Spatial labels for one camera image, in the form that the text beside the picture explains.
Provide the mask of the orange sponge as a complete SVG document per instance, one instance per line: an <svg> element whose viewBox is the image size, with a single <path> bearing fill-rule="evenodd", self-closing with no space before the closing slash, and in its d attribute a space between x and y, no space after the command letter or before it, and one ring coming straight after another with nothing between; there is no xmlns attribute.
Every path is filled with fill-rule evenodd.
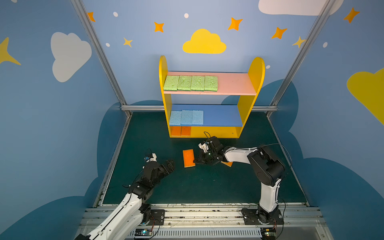
<svg viewBox="0 0 384 240"><path fill-rule="evenodd" d="M233 165L233 162L223 162L221 161L222 164L228 166L228 167L231 167Z"/></svg>
<svg viewBox="0 0 384 240"><path fill-rule="evenodd" d="M171 126L171 137L180 137L182 132L181 126Z"/></svg>
<svg viewBox="0 0 384 240"><path fill-rule="evenodd" d="M190 126L182 126L181 127L181 136L182 137L190 137L191 136L191 129Z"/></svg>
<svg viewBox="0 0 384 240"><path fill-rule="evenodd" d="M194 156L194 150L183 150L183 160L184 160L184 167L185 168L191 168L195 167L196 164L194 162L195 156Z"/></svg>

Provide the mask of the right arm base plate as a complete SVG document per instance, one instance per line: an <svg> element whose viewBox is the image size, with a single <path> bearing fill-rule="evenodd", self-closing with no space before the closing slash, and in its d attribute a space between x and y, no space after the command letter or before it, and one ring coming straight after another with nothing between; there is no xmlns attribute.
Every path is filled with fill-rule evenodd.
<svg viewBox="0 0 384 240"><path fill-rule="evenodd" d="M241 209L245 225L283 225L283 214L276 208L268 213L264 209Z"/></svg>

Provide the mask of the blue sponge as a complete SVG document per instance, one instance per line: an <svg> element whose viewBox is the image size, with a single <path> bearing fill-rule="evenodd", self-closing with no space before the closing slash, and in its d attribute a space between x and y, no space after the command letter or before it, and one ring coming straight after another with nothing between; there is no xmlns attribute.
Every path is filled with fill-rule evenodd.
<svg viewBox="0 0 384 240"><path fill-rule="evenodd" d="M193 110L192 125L202 126L204 124L204 111Z"/></svg>
<svg viewBox="0 0 384 240"><path fill-rule="evenodd" d="M182 111L171 111L171 116L169 120L170 126L180 126L182 119Z"/></svg>
<svg viewBox="0 0 384 240"><path fill-rule="evenodd" d="M181 125L182 126L191 126L192 123L193 123L193 111L182 110Z"/></svg>

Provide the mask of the left controller board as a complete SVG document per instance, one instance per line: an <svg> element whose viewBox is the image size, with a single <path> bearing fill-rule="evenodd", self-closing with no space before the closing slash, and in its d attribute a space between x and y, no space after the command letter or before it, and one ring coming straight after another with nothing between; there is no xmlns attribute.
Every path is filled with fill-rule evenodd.
<svg viewBox="0 0 384 240"><path fill-rule="evenodd" d="M135 238L151 238L154 231L150 229L136 229L134 237Z"/></svg>

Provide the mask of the green sponge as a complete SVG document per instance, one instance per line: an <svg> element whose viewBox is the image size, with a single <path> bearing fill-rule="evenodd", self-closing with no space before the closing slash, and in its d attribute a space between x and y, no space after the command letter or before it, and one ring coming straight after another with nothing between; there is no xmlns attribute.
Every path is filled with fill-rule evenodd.
<svg viewBox="0 0 384 240"><path fill-rule="evenodd" d="M218 91L218 77L217 76L205 76L205 90L217 92Z"/></svg>
<svg viewBox="0 0 384 240"><path fill-rule="evenodd" d="M192 85L192 76L179 76L177 85L178 91L190 91Z"/></svg>
<svg viewBox="0 0 384 240"><path fill-rule="evenodd" d="M164 90L165 91L177 91L179 78L180 78L179 76L167 76L165 83L164 83Z"/></svg>
<svg viewBox="0 0 384 240"><path fill-rule="evenodd" d="M204 91L205 90L205 77L204 76L192 76L191 90L192 91Z"/></svg>

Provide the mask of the right controller board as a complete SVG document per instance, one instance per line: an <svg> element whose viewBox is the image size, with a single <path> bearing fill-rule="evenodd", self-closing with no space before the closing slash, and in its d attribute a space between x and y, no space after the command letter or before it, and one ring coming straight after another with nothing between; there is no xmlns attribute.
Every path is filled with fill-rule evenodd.
<svg viewBox="0 0 384 240"><path fill-rule="evenodd" d="M275 229L262 228L261 229L261 240L275 240L277 232Z"/></svg>

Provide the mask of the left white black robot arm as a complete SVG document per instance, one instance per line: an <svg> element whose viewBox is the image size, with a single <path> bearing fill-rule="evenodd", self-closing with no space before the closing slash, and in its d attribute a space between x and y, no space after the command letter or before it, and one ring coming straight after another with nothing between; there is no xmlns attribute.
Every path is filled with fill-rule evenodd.
<svg viewBox="0 0 384 240"><path fill-rule="evenodd" d="M77 240L124 240L141 223L149 221L151 205L147 200L161 180L175 170L174 161L149 161L140 178L129 187L129 192L115 210L89 234L79 234Z"/></svg>

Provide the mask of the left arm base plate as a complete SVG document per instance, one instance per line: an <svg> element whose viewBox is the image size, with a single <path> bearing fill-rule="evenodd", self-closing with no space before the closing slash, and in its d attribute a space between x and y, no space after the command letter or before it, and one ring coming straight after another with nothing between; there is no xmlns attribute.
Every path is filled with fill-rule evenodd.
<svg viewBox="0 0 384 240"><path fill-rule="evenodd" d="M143 220L140 223L140 226L163 226L165 221L165 210L155 209L155 210L146 210L143 214Z"/></svg>

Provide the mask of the controller board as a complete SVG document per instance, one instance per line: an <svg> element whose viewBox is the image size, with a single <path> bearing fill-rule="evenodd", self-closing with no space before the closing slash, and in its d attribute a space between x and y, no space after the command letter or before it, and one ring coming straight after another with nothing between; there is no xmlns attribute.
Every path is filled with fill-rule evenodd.
<svg viewBox="0 0 384 240"><path fill-rule="evenodd" d="M136 229L134 237L135 238L151 238L154 231L150 229Z"/></svg>
<svg viewBox="0 0 384 240"><path fill-rule="evenodd" d="M261 240L275 240L277 232L275 229L262 228L261 229Z"/></svg>

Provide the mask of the yellow shelf pink blue boards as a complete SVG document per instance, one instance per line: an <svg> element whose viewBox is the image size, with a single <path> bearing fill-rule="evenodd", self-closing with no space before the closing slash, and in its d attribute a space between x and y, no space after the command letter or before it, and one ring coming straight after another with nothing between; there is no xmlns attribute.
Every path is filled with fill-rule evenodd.
<svg viewBox="0 0 384 240"><path fill-rule="evenodd" d="M167 59L160 57L159 82L171 138L237 139L264 84L266 66L255 58L247 73L170 72ZM237 96L235 104L174 104L174 95Z"/></svg>

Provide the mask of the aluminium rail base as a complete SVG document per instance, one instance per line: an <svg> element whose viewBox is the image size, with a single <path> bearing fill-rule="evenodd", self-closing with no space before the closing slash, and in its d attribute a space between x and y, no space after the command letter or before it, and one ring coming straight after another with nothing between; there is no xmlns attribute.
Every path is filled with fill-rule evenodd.
<svg viewBox="0 0 384 240"><path fill-rule="evenodd" d="M118 205L86 209L75 237L98 227ZM261 229L277 232L276 240L331 240L321 211L304 204L280 204L283 225L245 225L241 209L255 204L154 204L151 210L165 210L163 226L138 226L124 240L261 240ZM151 238L135 238L136 229L154 231Z"/></svg>

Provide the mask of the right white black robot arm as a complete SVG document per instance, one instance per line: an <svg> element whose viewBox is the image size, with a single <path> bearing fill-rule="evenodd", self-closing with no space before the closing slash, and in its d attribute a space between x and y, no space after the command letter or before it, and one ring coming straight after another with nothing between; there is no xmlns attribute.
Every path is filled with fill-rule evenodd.
<svg viewBox="0 0 384 240"><path fill-rule="evenodd" d="M271 149L272 146L273 144L252 148L225 147L217 137L210 137L199 143L200 153L194 162L210 166L219 162L250 165L261 183L259 219L266 222L279 212L278 193L286 171L286 166Z"/></svg>

